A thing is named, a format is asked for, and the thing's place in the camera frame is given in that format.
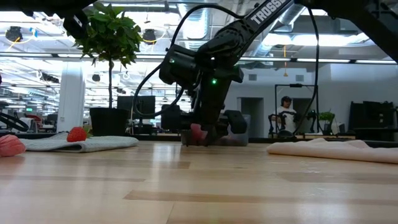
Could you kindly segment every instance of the black plant pot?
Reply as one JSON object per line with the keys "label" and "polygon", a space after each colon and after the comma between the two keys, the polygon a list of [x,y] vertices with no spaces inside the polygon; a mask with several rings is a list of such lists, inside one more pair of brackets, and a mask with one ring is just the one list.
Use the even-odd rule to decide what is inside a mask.
{"label": "black plant pot", "polygon": [[90,108],[94,136],[123,136],[129,112],[122,109]]}

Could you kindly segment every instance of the red strawberry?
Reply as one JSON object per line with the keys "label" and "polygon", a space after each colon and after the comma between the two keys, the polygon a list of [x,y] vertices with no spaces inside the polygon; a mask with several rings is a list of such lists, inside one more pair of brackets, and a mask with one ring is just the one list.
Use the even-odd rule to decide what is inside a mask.
{"label": "red strawberry", "polygon": [[86,141],[87,134],[86,131],[82,127],[74,127],[70,130],[67,141],[68,142],[77,142],[77,141]]}

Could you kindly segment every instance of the potted plant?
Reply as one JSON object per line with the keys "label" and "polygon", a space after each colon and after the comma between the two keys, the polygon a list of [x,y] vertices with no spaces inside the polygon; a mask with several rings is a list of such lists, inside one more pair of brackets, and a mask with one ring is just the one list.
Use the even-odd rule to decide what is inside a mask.
{"label": "potted plant", "polygon": [[325,122],[325,128],[323,130],[324,135],[330,135],[332,133],[331,131],[331,124],[335,118],[335,114],[328,111],[328,112],[322,112],[319,114],[319,120]]}
{"label": "potted plant", "polygon": [[84,38],[76,39],[75,45],[85,55],[109,63],[109,108],[90,108],[91,123],[94,136],[124,135],[128,111],[112,108],[112,69],[114,61],[119,60],[126,68],[134,62],[139,52],[141,28],[124,16],[124,9],[104,6],[100,2],[93,4],[93,9],[87,10],[88,25]]}

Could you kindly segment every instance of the black cable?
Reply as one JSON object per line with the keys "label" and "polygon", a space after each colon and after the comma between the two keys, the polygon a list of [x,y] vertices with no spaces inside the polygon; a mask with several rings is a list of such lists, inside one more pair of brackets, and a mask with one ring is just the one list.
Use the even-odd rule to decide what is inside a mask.
{"label": "black cable", "polygon": [[[244,18],[244,16],[239,16],[239,15],[237,15],[235,12],[230,11],[230,10],[228,10],[228,9],[222,7],[222,6],[219,6],[219,5],[201,4],[201,5],[199,5],[199,6],[195,6],[195,7],[191,8],[191,9],[182,17],[180,23],[178,24],[178,26],[177,26],[177,28],[176,28],[176,30],[175,30],[175,32],[174,32],[173,39],[172,39],[172,41],[171,41],[170,47],[173,46],[173,45],[175,44],[175,39],[177,38],[178,32],[180,31],[180,29],[181,29],[183,23],[184,23],[185,20],[188,18],[188,16],[189,16],[190,14],[192,14],[193,12],[195,12],[196,10],[198,10],[198,9],[203,9],[203,8],[218,9],[218,10],[221,10],[221,11],[223,11],[223,12],[225,12],[225,13],[227,13],[227,14],[229,14],[229,15],[231,15],[231,16],[237,18],[237,19],[242,19],[242,18]],[[144,113],[141,113],[141,112],[138,110],[136,103],[137,103],[137,97],[138,97],[139,91],[140,91],[141,88],[144,86],[144,84],[148,81],[148,79],[149,79],[151,76],[153,76],[154,73],[155,73],[156,71],[158,71],[158,70],[160,69],[160,67],[162,66],[162,64],[163,64],[163,62],[160,63],[153,71],[151,71],[151,72],[143,79],[143,81],[138,85],[138,87],[137,87],[137,89],[136,89],[136,92],[134,93],[134,98],[133,98],[133,100],[132,100],[132,105],[133,105],[134,111],[135,111],[139,116],[143,116],[143,117],[154,117],[154,116],[159,116],[159,115],[161,115],[162,113],[164,113],[164,112],[166,112],[168,109],[170,109],[172,106],[176,105],[176,104],[178,103],[178,101],[180,100],[182,94],[184,93],[184,89],[182,88],[182,89],[180,90],[180,93],[178,93],[178,96],[176,97],[176,99],[174,99],[174,101],[173,101],[168,107],[166,107],[166,108],[164,108],[164,109],[162,109],[162,110],[160,110],[160,111],[158,111],[158,112],[156,112],[156,113],[144,114]]]}
{"label": "black cable", "polygon": [[[307,114],[308,111],[310,110],[310,107],[318,93],[318,68],[319,68],[319,31],[318,31],[318,26],[317,23],[315,22],[315,17],[313,16],[312,10],[310,8],[308,8],[308,12],[310,13],[310,17],[311,17],[311,21],[312,21],[312,25],[313,28],[315,30],[315,36],[317,37],[317,57],[316,57],[316,62],[315,62],[315,82],[314,82],[314,92],[312,94],[312,98],[310,103],[307,106],[307,109],[305,110],[304,114]],[[303,124],[305,116],[302,116],[300,119],[300,122],[296,128],[296,130],[294,130],[293,134],[295,134],[301,127],[301,125]]]}

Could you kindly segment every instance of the pink yarn ball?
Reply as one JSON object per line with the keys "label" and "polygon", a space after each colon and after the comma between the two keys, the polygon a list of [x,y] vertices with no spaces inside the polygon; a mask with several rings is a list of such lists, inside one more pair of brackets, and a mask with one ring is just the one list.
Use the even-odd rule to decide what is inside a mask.
{"label": "pink yarn ball", "polygon": [[25,151],[25,145],[17,136],[8,134],[0,138],[0,157],[15,156]]}

